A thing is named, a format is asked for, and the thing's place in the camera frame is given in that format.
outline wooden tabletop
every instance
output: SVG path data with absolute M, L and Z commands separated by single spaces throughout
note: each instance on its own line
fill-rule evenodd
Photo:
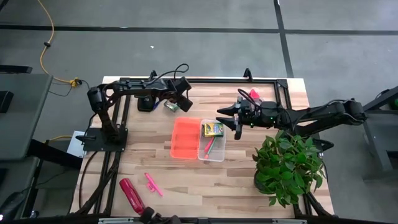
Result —
M 103 83 L 119 80 L 120 77 L 104 77 Z M 309 107 L 304 80 L 287 79 L 290 99 L 295 110 Z M 268 207 L 268 196 L 260 194 L 253 185 L 256 163 L 251 155 L 254 147 L 261 147 L 265 136 L 275 136 L 276 129 L 243 127 L 241 140 L 234 140 L 234 132 L 226 129 L 224 162 L 186 161 L 170 156 L 170 140 L 175 118 L 192 117 L 215 119 L 221 116 L 217 109 L 231 106 L 238 96 L 237 88 L 250 91 L 257 88 L 262 99 L 275 101 L 272 85 L 268 84 L 220 84 L 192 83 L 189 99 L 193 106 L 187 113 L 173 113 L 163 104 L 150 113 L 139 112 L 137 99 L 131 98 L 127 128 L 129 129 L 126 150 L 122 153 L 118 182 L 113 199 L 112 216 L 137 217 L 131 208 L 119 181 L 129 178 L 146 206 L 152 207 L 164 217 L 228 217 L 228 218 L 293 218 L 293 208 L 278 204 Z M 118 123 L 123 109 L 119 110 Z M 93 127 L 100 127 L 98 117 Z M 83 160 L 82 170 L 91 153 Z M 71 212 L 78 210 L 78 189 L 82 187 L 84 203 L 98 185 L 104 153 L 99 152 L 88 166 L 83 186 L 77 185 Z M 145 172 L 148 172 L 163 191 L 161 197 L 146 187 Z M 106 205 L 108 189 L 105 189 L 101 211 Z M 325 210 L 333 213 L 327 181 L 314 194 Z

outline gray floor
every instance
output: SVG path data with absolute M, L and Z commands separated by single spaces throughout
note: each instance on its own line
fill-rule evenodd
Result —
M 394 0 L 280 0 L 286 29 L 397 30 Z M 278 29 L 272 0 L 43 0 L 57 26 Z M 10 0 L 0 24 L 49 25 L 36 1 Z M 41 72 L 39 55 L 49 31 L 0 30 L 0 63 Z M 364 104 L 398 84 L 396 35 L 286 35 L 294 77 L 304 78 L 312 106 L 334 98 Z M 189 63 L 191 76 L 287 77 L 279 34 L 222 32 L 59 31 L 45 57 L 60 78 L 90 85 L 105 75 L 148 75 Z M 53 86 L 66 93 L 64 86 Z M 49 95 L 35 138 L 84 130 L 91 115 L 85 87 L 66 97 Z M 396 183 L 365 184 L 375 171 L 362 127 L 340 126 L 321 133 L 335 143 L 325 153 L 335 213 L 345 218 L 398 223 Z M 46 200 L 66 197 L 49 192 Z M 53 213 L 61 212 L 58 207 Z

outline yellow cable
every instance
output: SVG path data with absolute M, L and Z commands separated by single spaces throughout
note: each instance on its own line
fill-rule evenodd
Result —
M 55 141 L 61 138 L 72 138 L 72 136 L 57 136 L 55 138 L 49 139 L 49 141 Z
M 51 41 L 52 41 L 52 39 L 53 39 L 53 37 L 54 37 L 54 23 L 53 23 L 53 21 L 52 21 L 52 18 L 51 18 L 51 16 L 50 16 L 49 12 L 48 12 L 47 9 L 44 7 L 43 3 L 42 3 L 40 0 L 37 0 L 37 1 L 38 1 L 39 4 L 42 6 L 43 10 L 44 10 L 45 13 L 47 14 L 47 17 L 49 18 L 50 23 L 51 23 L 51 37 L 50 37 L 49 40 L 47 41 L 48 45 L 50 45 L 50 44 L 51 44 Z M 48 46 L 45 45 L 45 46 L 44 46 L 44 49 L 43 49 L 43 51 L 42 51 L 42 54 L 40 55 L 40 66 L 42 67 L 43 71 L 44 71 L 47 75 L 50 75 L 50 73 L 44 68 L 44 64 L 43 64 L 43 57 L 44 57 L 44 54 L 45 54 L 45 52 L 47 51 L 47 49 L 48 49 Z M 55 79 L 55 80 L 58 80 L 58 81 L 60 81 L 60 82 L 69 83 L 69 84 L 71 84 L 72 87 L 76 87 L 77 84 L 78 84 L 78 83 L 76 82 L 76 79 L 78 79 L 78 78 L 75 78 L 75 79 L 72 79 L 72 80 L 63 80 L 63 79 L 54 77 L 54 79 Z

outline red plastic lid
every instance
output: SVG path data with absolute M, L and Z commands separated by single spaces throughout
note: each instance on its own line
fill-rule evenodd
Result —
M 200 140 L 200 119 L 177 118 L 170 155 L 176 159 L 196 159 Z

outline green plant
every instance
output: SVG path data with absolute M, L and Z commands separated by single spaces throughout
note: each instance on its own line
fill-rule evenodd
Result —
M 279 131 L 275 138 L 266 136 L 257 155 L 254 176 L 256 187 L 263 194 L 276 194 L 269 197 L 269 205 L 278 201 L 283 207 L 298 204 L 298 195 L 308 193 L 313 181 L 315 189 L 322 184 L 322 160 L 317 156 L 319 150 L 313 145 L 312 138 L 283 136 Z

